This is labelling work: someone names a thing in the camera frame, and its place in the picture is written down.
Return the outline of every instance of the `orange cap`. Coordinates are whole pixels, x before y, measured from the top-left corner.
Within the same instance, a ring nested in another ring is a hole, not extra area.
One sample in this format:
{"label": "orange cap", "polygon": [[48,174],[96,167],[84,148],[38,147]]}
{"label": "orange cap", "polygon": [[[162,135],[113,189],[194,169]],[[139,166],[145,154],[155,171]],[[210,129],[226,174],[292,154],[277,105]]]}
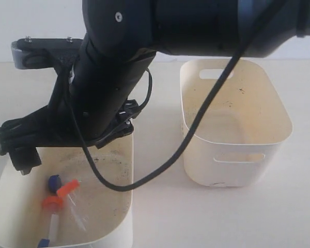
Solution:
{"label": "orange cap", "polygon": [[57,209],[61,209],[63,207],[63,200],[57,196],[48,196],[41,203],[43,208],[52,209],[53,205],[56,206]]}
{"label": "orange cap", "polygon": [[79,187],[79,182],[77,179],[73,179],[72,181],[66,183],[61,188],[56,191],[58,197],[64,198],[69,195],[72,191]]}

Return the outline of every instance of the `white wall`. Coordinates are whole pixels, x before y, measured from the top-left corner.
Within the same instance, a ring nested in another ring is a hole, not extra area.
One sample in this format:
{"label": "white wall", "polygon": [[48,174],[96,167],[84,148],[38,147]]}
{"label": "white wall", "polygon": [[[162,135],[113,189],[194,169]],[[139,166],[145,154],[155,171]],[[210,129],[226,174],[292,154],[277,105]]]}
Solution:
{"label": "white wall", "polygon": [[[83,38],[81,0],[0,0],[0,62],[12,61],[10,43],[26,35]],[[310,37],[293,38],[269,58],[310,58]],[[187,60],[159,54],[157,60]]]}

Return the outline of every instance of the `table surface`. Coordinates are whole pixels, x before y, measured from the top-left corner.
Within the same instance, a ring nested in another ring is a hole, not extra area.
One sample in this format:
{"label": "table surface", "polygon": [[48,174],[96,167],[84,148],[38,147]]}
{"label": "table surface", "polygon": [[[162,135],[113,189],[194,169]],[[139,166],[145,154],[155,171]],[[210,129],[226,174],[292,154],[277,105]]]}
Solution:
{"label": "table surface", "polygon": [[[210,189],[185,174],[182,159],[134,191],[133,248],[310,247],[310,60],[256,60],[268,73],[294,124],[293,135],[256,185]],[[154,63],[147,108],[134,121],[135,179],[153,171],[181,142],[179,70]],[[0,125],[44,105],[52,70],[0,64]],[[132,96],[143,100],[147,77]],[[7,161],[0,157],[0,175]]]}

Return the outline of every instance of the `blue cap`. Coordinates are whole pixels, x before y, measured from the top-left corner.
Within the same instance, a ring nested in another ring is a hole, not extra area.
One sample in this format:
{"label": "blue cap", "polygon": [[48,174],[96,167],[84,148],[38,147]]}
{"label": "blue cap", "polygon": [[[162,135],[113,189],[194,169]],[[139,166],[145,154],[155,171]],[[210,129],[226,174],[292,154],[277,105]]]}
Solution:
{"label": "blue cap", "polygon": [[48,179],[48,189],[51,193],[56,194],[56,191],[62,187],[62,181],[59,175],[54,175]]}
{"label": "blue cap", "polygon": [[45,248],[50,245],[50,240],[49,239],[42,239],[39,241],[37,248]]}

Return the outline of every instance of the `robotic arm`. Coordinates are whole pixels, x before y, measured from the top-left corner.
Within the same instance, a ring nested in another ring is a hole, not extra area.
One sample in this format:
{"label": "robotic arm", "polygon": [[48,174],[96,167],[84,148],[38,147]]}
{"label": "robotic arm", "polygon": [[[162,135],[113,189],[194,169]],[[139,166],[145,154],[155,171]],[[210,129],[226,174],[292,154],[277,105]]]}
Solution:
{"label": "robotic arm", "polygon": [[[17,68],[53,67],[58,77],[47,106],[0,127],[0,155],[26,175],[41,164],[36,147],[81,146],[74,121],[87,146],[131,134],[144,106],[128,96],[156,52],[232,56],[273,1],[83,0],[83,40],[13,42]],[[266,57],[296,35],[310,35],[310,0],[287,0],[244,56]]]}

